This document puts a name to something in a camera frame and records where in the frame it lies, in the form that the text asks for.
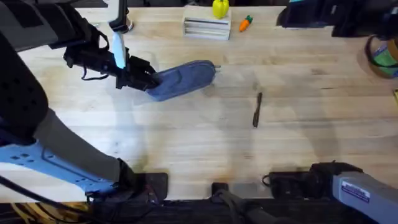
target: black clamp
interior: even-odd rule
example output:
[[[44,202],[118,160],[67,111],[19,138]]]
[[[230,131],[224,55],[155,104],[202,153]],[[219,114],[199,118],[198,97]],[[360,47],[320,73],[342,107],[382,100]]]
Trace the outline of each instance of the black clamp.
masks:
[[[116,77],[116,88],[121,89],[124,86],[145,91],[155,88],[159,84],[151,76],[155,70],[150,63],[141,58],[129,56],[126,48],[126,67],[121,69],[116,65],[114,55],[109,51],[108,38],[94,26],[90,25],[90,39],[84,44],[78,44],[67,47],[63,58],[67,65],[72,68],[74,65],[83,67],[83,80],[102,80],[108,75]],[[106,46],[100,48],[100,37],[106,41]],[[106,74],[102,77],[85,78],[86,70],[94,70],[100,74]]]

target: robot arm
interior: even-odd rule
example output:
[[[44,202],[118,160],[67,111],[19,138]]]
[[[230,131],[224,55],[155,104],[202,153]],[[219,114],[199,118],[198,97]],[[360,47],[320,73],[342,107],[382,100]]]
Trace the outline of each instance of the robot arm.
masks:
[[[114,30],[124,27],[126,11],[110,23]],[[0,1],[0,162],[65,180],[88,197],[123,201],[144,190],[146,177],[69,130],[49,108],[43,88],[17,54],[41,45],[67,47],[64,59],[70,67],[115,76],[118,88],[156,86],[149,62],[129,57],[125,49],[126,66],[119,68],[109,47],[99,48],[100,37],[106,39],[69,4]],[[154,187],[162,188],[157,192],[160,199],[167,195],[167,174],[161,182],[165,184]]]

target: toy carrot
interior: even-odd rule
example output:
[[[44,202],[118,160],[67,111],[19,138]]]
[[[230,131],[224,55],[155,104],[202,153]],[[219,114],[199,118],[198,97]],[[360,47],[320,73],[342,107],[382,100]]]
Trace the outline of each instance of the toy carrot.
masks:
[[[248,15],[242,22],[241,25],[239,26],[239,32],[243,32],[245,31],[249,25],[251,24],[251,21],[253,21],[253,17],[250,17],[250,15]]]

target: black cable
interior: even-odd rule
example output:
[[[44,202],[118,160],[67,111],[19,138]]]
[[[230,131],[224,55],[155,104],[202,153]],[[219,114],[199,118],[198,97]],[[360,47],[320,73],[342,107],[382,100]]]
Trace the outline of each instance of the black cable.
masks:
[[[65,220],[62,220],[62,219],[60,219],[60,218],[57,218],[56,216],[54,216],[53,214],[51,214],[47,209],[45,209],[41,204],[39,204],[39,203],[35,203],[37,206],[38,206],[38,208],[41,210],[41,211],[43,211],[46,215],[48,215],[50,218],[52,218],[52,219],[54,219],[55,221],[57,221],[57,222],[62,222],[62,223],[86,223],[87,221],[82,221],[82,222],[71,222],[71,221],[65,221]]]
[[[21,187],[20,185],[17,185],[15,183],[13,183],[12,181],[8,180],[7,178],[3,177],[0,175],[0,184],[2,184],[5,187],[8,187],[9,189],[20,193],[22,195],[25,195],[26,197],[29,197],[31,199],[34,199],[36,201],[39,202],[43,202],[46,203],[47,205],[53,206],[54,208],[58,208],[58,209],[62,209],[62,210],[68,210],[70,212],[74,212],[76,214],[79,214],[91,221],[94,221],[96,223],[135,223],[138,222],[139,220],[141,220],[142,218],[144,218],[146,215],[148,215],[151,211],[153,211],[154,208],[149,209],[148,211],[146,211],[145,213],[143,213],[141,216],[137,217],[135,220],[130,220],[130,221],[124,221],[124,222],[117,222],[117,221],[111,221],[111,220],[102,220],[100,218],[96,218],[94,216],[92,216],[90,213],[82,211],[80,209],[76,209],[76,208],[72,208],[69,207],[67,205],[64,205],[62,203],[59,202],[55,202],[53,200],[50,200],[48,198],[45,198],[41,195],[38,195],[34,192],[31,192],[30,190],[27,190],[23,187]]]
[[[87,75],[87,68],[83,66],[83,76],[81,77],[81,79],[84,81],[103,80],[109,76],[109,75],[103,75],[101,77],[86,78],[86,75]]]
[[[266,187],[270,187],[270,185],[268,183],[266,183],[265,179],[268,178],[269,175],[265,175],[264,177],[262,177],[261,182],[262,184],[264,184]]]

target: label sticker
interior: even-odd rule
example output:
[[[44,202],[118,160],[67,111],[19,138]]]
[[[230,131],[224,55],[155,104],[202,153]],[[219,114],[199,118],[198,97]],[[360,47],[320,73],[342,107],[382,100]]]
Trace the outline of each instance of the label sticker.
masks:
[[[345,181],[342,181],[341,189],[347,194],[350,194],[366,203],[369,203],[371,200],[371,194],[368,191]]]

